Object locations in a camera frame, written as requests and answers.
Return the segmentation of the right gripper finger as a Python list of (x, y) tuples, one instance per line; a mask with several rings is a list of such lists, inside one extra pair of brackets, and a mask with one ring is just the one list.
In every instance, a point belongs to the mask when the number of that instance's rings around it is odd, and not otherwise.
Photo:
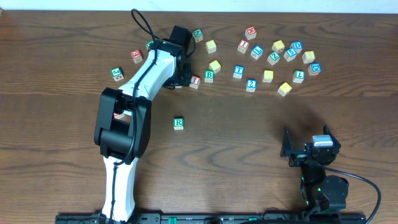
[(280, 150), (280, 157), (289, 157), (292, 154), (292, 141), (290, 139), (288, 129), (284, 129), (284, 136), (282, 147)]
[(330, 139), (331, 139), (333, 145), (337, 145), (337, 144), (338, 144), (338, 141), (336, 140), (336, 138), (334, 137), (334, 135), (332, 135), (332, 133), (331, 133), (329, 127), (328, 127), (326, 124), (323, 126), (323, 134), (330, 137)]

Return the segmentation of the green B block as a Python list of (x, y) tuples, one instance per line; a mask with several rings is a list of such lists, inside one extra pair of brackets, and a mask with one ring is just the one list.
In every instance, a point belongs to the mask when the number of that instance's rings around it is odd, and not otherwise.
[(205, 79), (204, 81), (207, 83), (213, 83), (214, 82), (214, 71), (213, 70), (205, 70)]

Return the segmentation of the green R block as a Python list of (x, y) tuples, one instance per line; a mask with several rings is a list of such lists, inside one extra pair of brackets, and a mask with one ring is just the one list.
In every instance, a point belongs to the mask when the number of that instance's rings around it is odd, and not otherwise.
[(174, 118), (174, 130), (183, 130), (184, 129), (184, 119), (183, 118)]

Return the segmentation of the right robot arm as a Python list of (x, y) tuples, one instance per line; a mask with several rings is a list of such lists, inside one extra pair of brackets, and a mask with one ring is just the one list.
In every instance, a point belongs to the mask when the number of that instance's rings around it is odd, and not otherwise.
[(306, 222), (343, 223), (340, 212), (346, 208), (349, 183), (337, 175), (326, 175), (327, 165), (336, 159), (340, 148), (327, 126), (303, 149), (294, 149), (289, 132), (284, 131), (280, 157), (287, 157), (290, 167), (301, 170), (300, 190), (308, 208), (300, 217)]

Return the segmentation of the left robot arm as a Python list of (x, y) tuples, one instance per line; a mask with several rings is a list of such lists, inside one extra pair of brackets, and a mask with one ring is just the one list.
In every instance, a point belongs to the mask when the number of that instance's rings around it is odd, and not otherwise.
[(94, 134), (106, 168), (100, 223), (127, 223), (134, 216), (136, 167), (150, 139), (152, 101), (164, 85), (178, 85), (187, 77), (189, 45), (189, 39), (156, 40), (128, 82), (117, 90), (103, 90)]

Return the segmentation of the red I block near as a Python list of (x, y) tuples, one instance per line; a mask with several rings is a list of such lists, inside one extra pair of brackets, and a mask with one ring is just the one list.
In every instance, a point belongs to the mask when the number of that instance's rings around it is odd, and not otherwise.
[(201, 82), (201, 77), (196, 76), (196, 75), (192, 75), (189, 87), (190, 88), (194, 88), (194, 89), (198, 89), (198, 87), (200, 86), (200, 82)]

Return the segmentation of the red i block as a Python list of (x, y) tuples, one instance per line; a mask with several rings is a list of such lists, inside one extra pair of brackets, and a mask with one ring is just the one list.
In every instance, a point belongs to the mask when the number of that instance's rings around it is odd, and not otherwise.
[(196, 75), (192, 75), (189, 87), (190, 88), (194, 88), (194, 89), (198, 89), (198, 87), (200, 86), (200, 82), (201, 82), (201, 77), (196, 76)]
[(249, 47), (249, 42), (246, 40), (241, 40), (238, 45), (238, 51), (245, 54)]

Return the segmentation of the yellow block centre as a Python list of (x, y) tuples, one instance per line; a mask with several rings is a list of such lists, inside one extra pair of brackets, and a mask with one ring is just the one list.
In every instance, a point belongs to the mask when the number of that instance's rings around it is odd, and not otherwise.
[(221, 64), (219, 61), (214, 60), (209, 64), (210, 70), (214, 71), (214, 73), (218, 73), (221, 70)]

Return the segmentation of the yellow C block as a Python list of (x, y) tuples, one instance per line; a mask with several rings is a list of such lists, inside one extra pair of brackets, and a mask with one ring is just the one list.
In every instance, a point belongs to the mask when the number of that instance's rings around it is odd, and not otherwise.
[(209, 54), (212, 54), (213, 52), (216, 52), (217, 46), (214, 40), (209, 40), (205, 43), (206, 45), (206, 51)]

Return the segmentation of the green N block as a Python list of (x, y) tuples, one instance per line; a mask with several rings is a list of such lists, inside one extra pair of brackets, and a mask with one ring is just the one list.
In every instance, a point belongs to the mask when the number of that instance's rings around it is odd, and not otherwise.
[(201, 42), (203, 40), (203, 32), (201, 29), (197, 29), (192, 32), (195, 42)]

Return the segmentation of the green F block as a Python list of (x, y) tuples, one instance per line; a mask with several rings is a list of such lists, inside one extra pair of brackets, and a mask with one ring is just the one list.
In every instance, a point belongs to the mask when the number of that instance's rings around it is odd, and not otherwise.
[(153, 44), (153, 41), (149, 41), (148, 43), (146, 43), (146, 49), (149, 50), (150, 46)]

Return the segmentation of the red G block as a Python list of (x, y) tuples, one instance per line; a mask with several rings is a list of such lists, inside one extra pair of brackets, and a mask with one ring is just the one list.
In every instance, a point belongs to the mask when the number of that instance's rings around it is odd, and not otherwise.
[(131, 57), (132, 57), (134, 63), (140, 63), (141, 61), (143, 61), (142, 54), (141, 54), (140, 50), (133, 50), (131, 52)]

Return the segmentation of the blue T block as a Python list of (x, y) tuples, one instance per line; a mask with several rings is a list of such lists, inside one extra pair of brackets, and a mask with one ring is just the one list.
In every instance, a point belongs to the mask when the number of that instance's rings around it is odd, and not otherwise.
[(244, 67), (240, 66), (240, 65), (235, 65), (234, 66), (233, 77), (234, 78), (238, 78), (238, 79), (242, 79), (243, 74), (244, 74)]

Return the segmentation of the yellow K block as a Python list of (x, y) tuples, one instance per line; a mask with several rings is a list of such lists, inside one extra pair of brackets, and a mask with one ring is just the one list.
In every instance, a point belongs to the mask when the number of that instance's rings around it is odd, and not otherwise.
[(279, 87), (277, 92), (281, 96), (286, 96), (291, 90), (292, 90), (292, 86), (289, 85), (287, 82), (284, 82), (283, 84), (281, 84), (281, 86)]

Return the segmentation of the blue 2 block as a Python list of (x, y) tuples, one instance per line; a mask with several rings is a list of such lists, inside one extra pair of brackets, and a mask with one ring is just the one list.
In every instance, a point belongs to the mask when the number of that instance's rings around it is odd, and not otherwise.
[(256, 88), (257, 88), (257, 81), (253, 79), (248, 79), (246, 83), (246, 91), (255, 92)]

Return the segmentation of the red I block far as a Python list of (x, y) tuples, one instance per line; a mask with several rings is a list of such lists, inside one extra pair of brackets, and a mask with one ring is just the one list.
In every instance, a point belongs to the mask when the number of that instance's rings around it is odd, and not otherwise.
[(249, 42), (246, 40), (241, 40), (238, 45), (238, 51), (245, 54), (249, 47)]

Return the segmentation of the green J block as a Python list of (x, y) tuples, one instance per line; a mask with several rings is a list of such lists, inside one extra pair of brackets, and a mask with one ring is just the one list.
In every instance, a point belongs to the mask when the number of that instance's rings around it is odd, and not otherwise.
[(118, 82), (124, 78), (123, 70), (120, 67), (115, 67), (111, 70), (114, 81)]

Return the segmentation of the green 7 block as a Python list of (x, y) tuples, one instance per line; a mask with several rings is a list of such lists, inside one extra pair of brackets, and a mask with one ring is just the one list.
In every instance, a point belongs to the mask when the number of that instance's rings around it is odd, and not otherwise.
[(302, 83), (304, 79), (305, 79), (305, 72), (303, 70), (294, 71), (292, 79), (294, 83)]

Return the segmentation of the yellow O block right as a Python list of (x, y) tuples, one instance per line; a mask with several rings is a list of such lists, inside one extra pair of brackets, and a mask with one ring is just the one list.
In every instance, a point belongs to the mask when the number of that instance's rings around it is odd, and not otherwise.
[(262, 81), (264, 83), (271, 83), (274, 78), (274, 72), (272, 70), (264, 70)]

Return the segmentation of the red U block near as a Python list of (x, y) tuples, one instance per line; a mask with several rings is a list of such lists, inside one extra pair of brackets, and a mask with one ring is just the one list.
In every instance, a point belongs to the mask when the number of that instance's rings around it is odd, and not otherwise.
[(124, 118), (124, 117), (125, 117), (125, 114), (124, 114), (124, 113), (121, 113), (121, 114), (115, 113), (115, 114), (114, 114), (114, 118), (116, 118), (116, 119), (122, 119), (122, 118)]

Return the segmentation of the blue L block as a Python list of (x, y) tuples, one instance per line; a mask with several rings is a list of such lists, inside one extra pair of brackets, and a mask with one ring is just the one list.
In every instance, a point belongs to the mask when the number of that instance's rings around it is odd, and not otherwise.
[(251, 51), (251, 57), (258, 60), (261, 57), (261, 55), (263, 54), (263, 52), (264, 52), (264, 49), (260, 45), (256, 45), (255, 47), (253, 47), (253, 49)]

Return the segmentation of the blue D block right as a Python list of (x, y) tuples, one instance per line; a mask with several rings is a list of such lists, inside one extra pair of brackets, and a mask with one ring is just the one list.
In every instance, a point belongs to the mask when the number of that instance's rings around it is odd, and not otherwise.
[(308, 74), (310, 76), (318, 75), (322, 71), (322, 67), (319, 63), (311, 63), (308, 66)]

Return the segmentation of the blue d block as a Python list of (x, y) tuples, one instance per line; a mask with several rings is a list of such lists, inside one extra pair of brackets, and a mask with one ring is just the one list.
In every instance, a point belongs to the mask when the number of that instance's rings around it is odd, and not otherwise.
[(310, 76), (318, 75), (322, 71), (322, 67), (319, 63), (311, 63), (308, 66), (308, 74)]
[(302, 46), (301, 41), (294, 41), (294, 42), (291, 43), (290, 48), (295, 50), (295, 52), (297, 54), (299, 54), (302, 51), (303, 46)]

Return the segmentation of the green Z block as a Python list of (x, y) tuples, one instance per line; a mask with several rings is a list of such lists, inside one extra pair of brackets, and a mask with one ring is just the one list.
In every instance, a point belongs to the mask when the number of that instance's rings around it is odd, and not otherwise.
[(279, 55), (277, 52), (271, 53), (271, 54), (268, 56), (268, 58), (267, 58), (267, 61), (268, 61), (271, 65), (276, 64), (279, 60), (280, 60), (280, 55)]

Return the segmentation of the yellow 8 block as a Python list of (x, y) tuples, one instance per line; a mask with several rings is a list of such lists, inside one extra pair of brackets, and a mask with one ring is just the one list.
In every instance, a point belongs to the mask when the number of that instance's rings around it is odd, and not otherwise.
[(302, 60), (304, 64), (312, 63), (315, 60), (314, 51), (305, 51), (302, 55)]

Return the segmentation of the blue 5 block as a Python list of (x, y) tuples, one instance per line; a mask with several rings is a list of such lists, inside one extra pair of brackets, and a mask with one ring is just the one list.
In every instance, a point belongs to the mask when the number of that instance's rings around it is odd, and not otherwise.
[(297, 56), (297, 52), (294, 49), (287, 49), (284, 53), (284, 58), (287, 62), (293, 60)]

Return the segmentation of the yellow block far right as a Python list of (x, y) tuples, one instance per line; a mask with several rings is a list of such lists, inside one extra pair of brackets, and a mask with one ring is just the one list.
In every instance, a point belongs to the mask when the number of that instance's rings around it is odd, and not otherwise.
[(277, 40), (272, 44), (272, 50), (276, 53), (281, 53), (285, 49), (285, 45), (282, 40)]

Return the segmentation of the blue D block far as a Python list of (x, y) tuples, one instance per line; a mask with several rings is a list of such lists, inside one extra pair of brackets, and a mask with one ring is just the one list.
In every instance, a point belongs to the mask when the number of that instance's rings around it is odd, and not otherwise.
[(301, 41), (294, 41), (294, 42), (291, 43), (290, 48), (295, 50), (295, 52), (297, 54), (299, 54), (302, 51), (303, 46), (302, 46)]

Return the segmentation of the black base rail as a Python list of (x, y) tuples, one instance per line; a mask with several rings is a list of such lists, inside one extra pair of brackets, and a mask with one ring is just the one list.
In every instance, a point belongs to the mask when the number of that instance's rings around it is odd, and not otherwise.
[(298, 214), (281, 214), (279, 212), (267, 212), (263, 215), (179, 215), (159, 213), (138, 213), (129, 223), (136, 224), (238, 224), (238, 223), (366, 223), (364, 215), (320, 215), (309, 219), (302, 218)]

